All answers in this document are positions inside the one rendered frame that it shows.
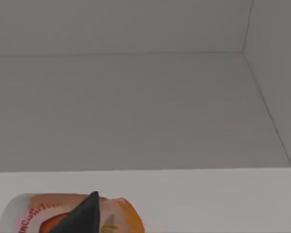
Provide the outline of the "orange and white snack bag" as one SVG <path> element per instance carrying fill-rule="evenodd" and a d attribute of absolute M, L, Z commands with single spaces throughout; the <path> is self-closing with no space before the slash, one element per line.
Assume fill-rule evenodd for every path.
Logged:
<path fill-rule="evenodd" d="M 22 194 L 12 199 L 0 218 L 0 233 L 49 233 L 90 194 Z M 124 198 L 99 195 L 99 233 L 145 233 L 133 205 Z"/>

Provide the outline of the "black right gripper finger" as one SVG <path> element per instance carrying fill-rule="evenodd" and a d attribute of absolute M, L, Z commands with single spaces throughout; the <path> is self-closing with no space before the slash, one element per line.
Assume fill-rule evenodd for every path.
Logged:
<path fill-rule="evenodd" d="M 49 233 L 99 233 L 99 194 L 91 193 Z"/>

